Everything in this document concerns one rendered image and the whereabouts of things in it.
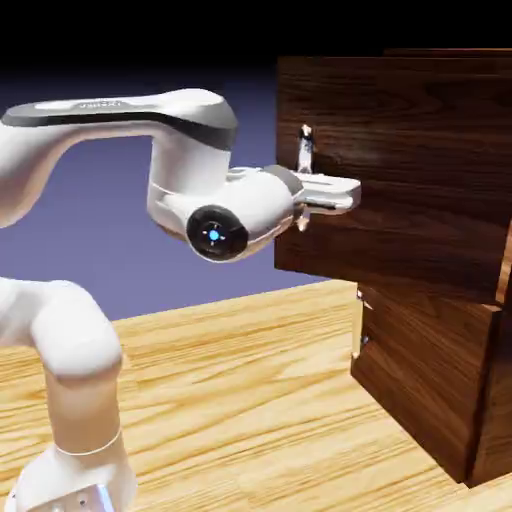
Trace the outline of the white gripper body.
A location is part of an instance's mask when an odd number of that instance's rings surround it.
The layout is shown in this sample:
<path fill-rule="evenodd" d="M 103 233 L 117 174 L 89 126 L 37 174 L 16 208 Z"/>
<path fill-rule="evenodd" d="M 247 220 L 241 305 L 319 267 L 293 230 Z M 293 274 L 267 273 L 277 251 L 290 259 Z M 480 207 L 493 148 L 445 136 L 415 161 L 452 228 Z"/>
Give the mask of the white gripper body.
<path fill-rule="evenodd" d="M 303 186 L 299 202 L 314 213 L 342 215 L 360 203 L 362 186 L 357 179 L 311 173 L 295 176 Z"/>

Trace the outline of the long silver door handle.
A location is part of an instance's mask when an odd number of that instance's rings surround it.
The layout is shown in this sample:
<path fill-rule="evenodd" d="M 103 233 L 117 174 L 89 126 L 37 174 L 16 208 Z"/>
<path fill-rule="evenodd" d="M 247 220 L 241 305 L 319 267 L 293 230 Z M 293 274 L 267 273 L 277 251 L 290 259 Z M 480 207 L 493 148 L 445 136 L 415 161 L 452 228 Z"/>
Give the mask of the long silver door handle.
<path fill-rule="evenodd" d="M 297 172 L 311 174 L 313 161 L 314 141 L 312 128 L 303 124 L 299 131 L 299 149 L 297 158 Z M 300 217 L 297 220 L 297 227 L 300 232 L 304 232 L 310 220 L 310 213 L 307 207 L 303 208 Z"/>

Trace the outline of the dark wood cabinet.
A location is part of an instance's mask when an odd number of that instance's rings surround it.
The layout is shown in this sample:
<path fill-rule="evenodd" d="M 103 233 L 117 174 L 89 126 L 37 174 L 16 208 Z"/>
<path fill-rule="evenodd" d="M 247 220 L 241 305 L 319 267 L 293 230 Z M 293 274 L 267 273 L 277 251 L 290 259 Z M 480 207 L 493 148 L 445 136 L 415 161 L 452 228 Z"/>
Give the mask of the dark wood cabinet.
<path fill-rule="evenodd" d="M 432 51 L 426 55 L 385 56 L 384 58 L 427 58 L 427 59 L 476 59 L 495 58 L 512 59 L 512 50 L 475 50 L 475 51 Z M 474 486 L 503 474 L 512 472 L 512 287 L 506 271 L 506 260 L 512 256 L 512 248 L 506 239 L 502 266 L 495 299 L 489 303 L 501 307 L 502 312 L 493 337 L 486 363 L 486 381 L 481 393 L 480 415 L 477 432 L 479 435 L 474 450 L 473 462 L 468 478 L 463 481 Z M 435 295 L 454 300 L 474 302 L 460 297 L 438 295 L 404 286 L 368 285 L 372 288 L 388 288 Z"/>

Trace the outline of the large dark wood cabinet door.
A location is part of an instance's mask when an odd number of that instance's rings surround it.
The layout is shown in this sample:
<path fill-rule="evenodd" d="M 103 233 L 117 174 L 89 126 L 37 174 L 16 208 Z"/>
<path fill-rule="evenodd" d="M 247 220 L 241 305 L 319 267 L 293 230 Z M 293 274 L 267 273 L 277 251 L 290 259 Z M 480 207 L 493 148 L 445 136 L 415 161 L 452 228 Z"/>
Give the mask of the large dark wood cabinet door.
<path fill-rule="evenodd" d="M 489 303 L 512 218 L 512 59 L 283 57 L 277 160 L 302 125 L 313 167 L 360 205 L 275 244 L 280 269 Z"/>

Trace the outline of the small dark wood cabinet door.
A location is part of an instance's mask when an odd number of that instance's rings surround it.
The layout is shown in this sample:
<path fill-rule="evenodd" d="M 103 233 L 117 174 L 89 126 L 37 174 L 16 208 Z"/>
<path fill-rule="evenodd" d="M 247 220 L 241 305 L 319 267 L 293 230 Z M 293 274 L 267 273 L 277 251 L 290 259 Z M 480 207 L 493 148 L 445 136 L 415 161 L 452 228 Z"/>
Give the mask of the small dark wood cabinet door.
<path fill-rule="evenodd" d="M 373 307 L 353 378 L 455 481 L 470 473 L 496 304 L 359 288 Z"/>

